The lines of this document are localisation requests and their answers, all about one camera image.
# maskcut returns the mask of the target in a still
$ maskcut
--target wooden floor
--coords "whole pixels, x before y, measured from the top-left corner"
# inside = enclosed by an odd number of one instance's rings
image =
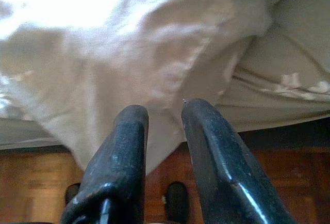
[[[298,223],[330,223],[330,153],[282,150],[254,154]],[[0,223],[58,223],[64,191],[79,182],[82,173],[70,153],[0,154]],[[147,176],[145,219],[165,220],[161,196],[173,181],[188,187],[189,224],[203,223],[186,145]]]

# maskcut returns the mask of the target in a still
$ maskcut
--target black shoe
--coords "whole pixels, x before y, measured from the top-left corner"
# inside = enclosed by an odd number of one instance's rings
[[[185,185],[180,182],[170,184],[165,198],[167,220],[186,224],[189,217],[189,198]]]
[[[65,205],[67,205],[72,198],[78,194],[80,188],[80,183],[70,185],[65,191]]]

